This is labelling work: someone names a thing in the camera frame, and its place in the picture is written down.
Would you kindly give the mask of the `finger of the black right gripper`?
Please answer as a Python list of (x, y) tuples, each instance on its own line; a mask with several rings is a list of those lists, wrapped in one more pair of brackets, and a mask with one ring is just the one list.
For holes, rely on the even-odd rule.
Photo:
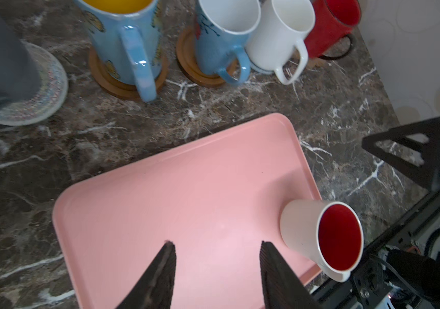
[[(416, 163), (384, 150), (380, 142), (394, 142), (418, 155)], [(440, 189), (440, 117), (366, 136), (362, 148), (429, 191)]]

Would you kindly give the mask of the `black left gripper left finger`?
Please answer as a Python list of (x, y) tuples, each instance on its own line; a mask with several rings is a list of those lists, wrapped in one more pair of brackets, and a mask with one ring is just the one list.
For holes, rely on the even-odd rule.
[(176, 247), (167, 241), (117, 308), (171, 308)]

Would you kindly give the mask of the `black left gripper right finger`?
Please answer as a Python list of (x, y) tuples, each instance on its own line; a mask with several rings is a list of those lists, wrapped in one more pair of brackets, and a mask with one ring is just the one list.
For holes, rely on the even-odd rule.
[(272, 242), (259, 253), (265, 308), (321, 308)]

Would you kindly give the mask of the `white mug red inside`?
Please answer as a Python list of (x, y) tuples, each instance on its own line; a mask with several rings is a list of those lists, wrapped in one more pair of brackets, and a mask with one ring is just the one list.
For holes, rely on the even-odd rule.
[(364, 232), (346, 203), (293, 200), (283, 208), (279, 227), (288, 248), (314, 261), (334, 281), (347, 281), (360, 263)]

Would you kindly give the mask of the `red mug black handle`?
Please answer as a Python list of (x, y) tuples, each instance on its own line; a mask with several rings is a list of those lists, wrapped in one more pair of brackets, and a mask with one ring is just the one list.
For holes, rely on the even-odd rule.
[[(361, 8), (357, 0), (316, 0), (312, 2), (315, 11), (315, 26), (304, 40), (310, 58), (337, 61), (347, 57), (355, 47), (352, 30), (361, 19)], [(338, 56), (324, 53), (339, 40), (348, 38), (349, 47)]]

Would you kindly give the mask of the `white mug back row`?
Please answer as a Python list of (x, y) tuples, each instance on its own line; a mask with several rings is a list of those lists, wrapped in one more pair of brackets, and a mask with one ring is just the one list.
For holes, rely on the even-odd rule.
[[(294, 83), (304, 71), (309, 55), (305, 38), (315, 26), (315, 11), (310, 0), (271, 0), (261, 6), (261, 20), (246, 45), (251, 63), (273, 70), (280, 83)], [(293, 53), (299, 54), (292, 77), (286, 77), (283, 66)]]

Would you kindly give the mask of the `blue floral mug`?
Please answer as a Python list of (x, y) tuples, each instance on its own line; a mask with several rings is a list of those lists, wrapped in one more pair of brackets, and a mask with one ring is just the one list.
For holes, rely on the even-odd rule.
[(205, 75), (238, 86), (250, 76), (245, 46), (261, 20), (257, 0), (199, 0), (194, 19), (194, 53)]

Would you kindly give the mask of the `blue butterfly mug yellow inside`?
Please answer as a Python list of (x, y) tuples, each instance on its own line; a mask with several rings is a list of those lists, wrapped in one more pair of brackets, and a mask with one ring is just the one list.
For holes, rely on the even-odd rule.
[(111, 77), (156, 99), (162, 72), (162, 1), (76, 1), (99, 59)]

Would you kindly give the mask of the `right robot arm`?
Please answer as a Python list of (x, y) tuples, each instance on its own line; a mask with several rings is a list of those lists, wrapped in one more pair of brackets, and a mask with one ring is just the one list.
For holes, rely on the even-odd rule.
[[(385, 140), (418, 152), (423, 163), (416, 166), (379, 148), (378, 142)], [(390, 236), (403, 232), (410, 220), (424, 218), (422, 210), (433, 207), (440, 196), (440, 117), (366, 136), (362, 140), (362, 148), (429, 191), (429, 194), (386, 234)], [(440, 228), (429, 236), (421, 254), (387, 248), (385, 243), (381, 247), (372, 243), (366, 258), (379, 265), (389, 283), (440, 307), (440, 252), (435, 258), (432, 256), (432, 249), (439, 238)]]

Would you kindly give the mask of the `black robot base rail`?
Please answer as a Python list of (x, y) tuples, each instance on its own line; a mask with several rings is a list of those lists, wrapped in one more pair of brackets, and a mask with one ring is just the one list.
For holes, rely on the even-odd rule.
[[(422, 214), (424, 218), (410, 220), (403, 232), (388, 236), (388, 228), (372, 243), (378, 247), (385, 243), (387, 248), (421, 254), (429, 236), (440, 228), (440, 196), (433, 207), (422, 210)], [(386, 281), (379, 265), (366, 258), (372, 243), (365, 248), (360, 265), (352, 271), (348, 281), (337, 283), (328, 279), (312, 292), (322, 308), (440, 308)], [(432, 256), (436, 257), (439, 252), (440, 238), (434, 244)]]

